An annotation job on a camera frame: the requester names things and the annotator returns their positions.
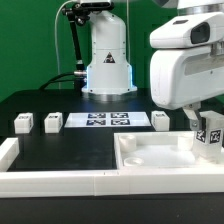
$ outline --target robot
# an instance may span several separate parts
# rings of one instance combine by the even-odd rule
[[[183,108],[194,131],[205,129],[200,102],[224,93],[224,1],[153,0],[178,16],[150,35],[159,49],[150,65],[153,101]]]
[[[126,26],[109,12],[113,8],[110,0],[80,0],[63,9],[73,40],[77,39],[74,24],[83,26],[88,20],[91,23],[92,61],[87,66],[87,84],[82,88],[84,98],[111,102],[133,97],[137,92],[132,83],[132,67],[126,60]]]

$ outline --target small white block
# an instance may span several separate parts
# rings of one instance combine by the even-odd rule
[[[151,122],[156,131],[169,131],[170,118],[164,111],[152,111]]]
[[[58,133],[63,125],[62,113],[50,113],[44,120],[45,133]]]
[[[18,139],[7,138],[0,146],[0,172],[6,172],[18,154]]]
[[[16,134],[28,134],[33,127],[33,114],[22,113],[14,120]]]

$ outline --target white cube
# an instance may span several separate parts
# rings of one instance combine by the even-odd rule
[[[62,113],[50,113],[44,120],[45,133],[58,133],[63,125]]]
[[[14,120],[16,134],[28,134],[33,127],[33,114],[21,113]]]
[[[164,111],[152,111],[151,122],[156,131],[169,131],[170,118]]]

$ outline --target cable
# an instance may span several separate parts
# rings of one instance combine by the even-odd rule
[[[51,82],[47,82],[44,85],[42,85],[39,90],[44,90],[46,89],[47,86],[49,86],[52,83],[59,83],[59,82],[74,82],[75,79],[64,79],[64,80],[55,80],[55,81],[51,81]]]
[[[52,82],[62,82],[63,80],[58,80],[60,78],[63,78],[63,77],[66,77],[66,76],[74,76],[74,73],[72,72],[68,72],[68,73],[64,73],[64,74],[61,74],[61,75],[57,75],[53,78],[51,78],[49,81],[47,81],[45,84],[43,84],[39,90],[44,90],[49,84],[51,84]]]
[[[131,44],[130,44],[130,8],[129,0],[127,0],[127,41],[128,41],[128,62],[131,63]]]
[[[56,58],[57,58],[57,70],[58,74],[61,74],[61,62],[60,62],[60,55],[59,55],[59,49],[58,49],[58,17],[61,12],[61,10],[69,3],[77,2],[76,0],[70,0],[61,5],[59,8],[56,17],[55,17],[55,23],[54,23],[54,38],[55,38],[55,50],[56,50]]]

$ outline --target background wall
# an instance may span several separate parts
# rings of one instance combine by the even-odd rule
[[[64,2],[0,0],[0,100],[18,90],[37,89],[57,75],[54,20]],[[116,2],[113,13],[126,23],[125,3]],[[149,45],[149,34],[174,16],[175,9],[161,9],[150,0],[130,2],[131,64],[138,87],[148,87],[149,61],[154,52]],[[91,60],[90,27],[87,25],[78,31],[87,65]],[[59,46],[62,72],[73,71],[72,39],[69,23],[63,16],[59,19]],[[72,83],[62,87],[72,88]]]

